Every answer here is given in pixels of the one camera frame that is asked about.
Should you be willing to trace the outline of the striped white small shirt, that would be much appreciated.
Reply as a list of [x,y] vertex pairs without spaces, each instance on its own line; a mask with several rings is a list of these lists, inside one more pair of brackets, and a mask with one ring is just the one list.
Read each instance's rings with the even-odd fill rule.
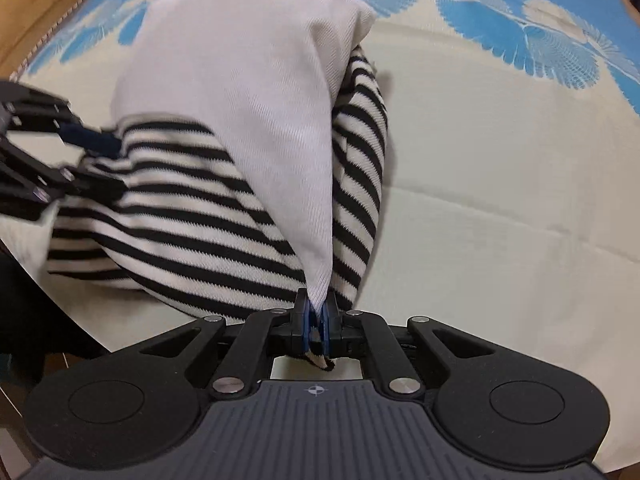
[[47,269],[186,314],[355,303],[383,191],[387,110],[362,0],[155,0],[111,102],[125,185],[62,200]]

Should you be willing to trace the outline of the blue patterned bed mat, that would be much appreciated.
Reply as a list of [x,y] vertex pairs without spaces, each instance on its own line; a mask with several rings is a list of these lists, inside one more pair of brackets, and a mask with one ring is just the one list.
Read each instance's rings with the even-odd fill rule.
[[[155,0],[88,0],[27,64],[25,84],[114,132],[111,102]],[[610,407],[596,461],[639,460],[639,29],[620,0],[362,0],[387,110],[378,230],[352,308],[444,322],[568,368]],[[52,165],[85,156],[44,134]],[[1,221],[20,273],[12,314],[41,297],[108,350],[196,316],[143,290],[53,275],[62,200]]]

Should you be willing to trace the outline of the wooden headboard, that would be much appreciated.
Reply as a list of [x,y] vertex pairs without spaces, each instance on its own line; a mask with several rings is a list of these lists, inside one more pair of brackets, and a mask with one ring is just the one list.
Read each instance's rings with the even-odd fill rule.
[[1,0],[1,77],[9,78],[79,0]]

